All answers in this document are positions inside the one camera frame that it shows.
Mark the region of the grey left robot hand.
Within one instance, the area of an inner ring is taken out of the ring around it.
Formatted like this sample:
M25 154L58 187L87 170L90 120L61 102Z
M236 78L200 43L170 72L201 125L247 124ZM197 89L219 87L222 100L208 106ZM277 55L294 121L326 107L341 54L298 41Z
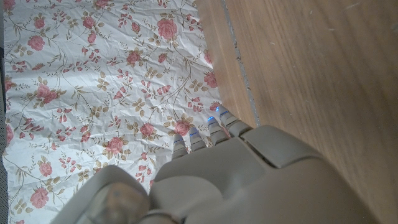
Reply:
M212 147L195 128L174 137L172 160L149 191L117 166L95 174L55 223L376 223L316 150L273 126L252 128L225 107L208 119Z

